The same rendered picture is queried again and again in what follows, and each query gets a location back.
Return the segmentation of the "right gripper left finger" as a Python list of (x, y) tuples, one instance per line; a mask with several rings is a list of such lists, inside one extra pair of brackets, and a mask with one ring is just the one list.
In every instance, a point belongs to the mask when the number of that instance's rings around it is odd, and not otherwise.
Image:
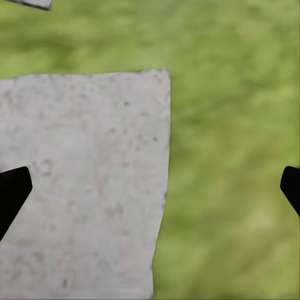
[(32, 188), (31, 175), (26, 166), (0, 173), (0, 241)]

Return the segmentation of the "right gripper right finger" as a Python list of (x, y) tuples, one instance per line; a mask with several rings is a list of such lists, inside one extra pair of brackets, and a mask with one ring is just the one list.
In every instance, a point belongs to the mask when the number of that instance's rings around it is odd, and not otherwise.
[(300, 169), (285, 167), (280, 188), (300, 217)]

